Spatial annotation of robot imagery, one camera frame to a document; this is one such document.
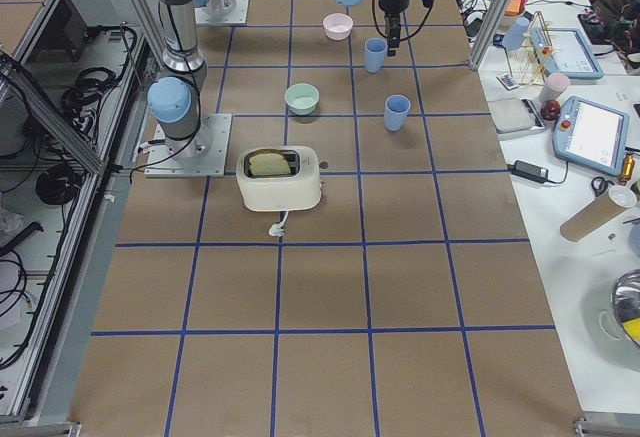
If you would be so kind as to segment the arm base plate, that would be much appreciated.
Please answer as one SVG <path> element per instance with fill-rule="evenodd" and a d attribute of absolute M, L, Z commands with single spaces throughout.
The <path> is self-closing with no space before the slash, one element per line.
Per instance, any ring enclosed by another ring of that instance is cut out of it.
<path fill-rule="evenodd" d="M 244 25 L 250 0 L 194 0 L 198 26 Z"/>
<path fill-rule="evenodd" d="M 222 177 L 231 125 L 231 114 L 203 115 L 194 140 L 174 156 L 173 151 L 178 151 L 185 142 L 171 139 L 165 142 L 164 131 L 157 124 L 154 138 L 162 140 L 162 143 L 151 148 L 150 165 L 144 168 L 144 173 L 151 178 Z"/>

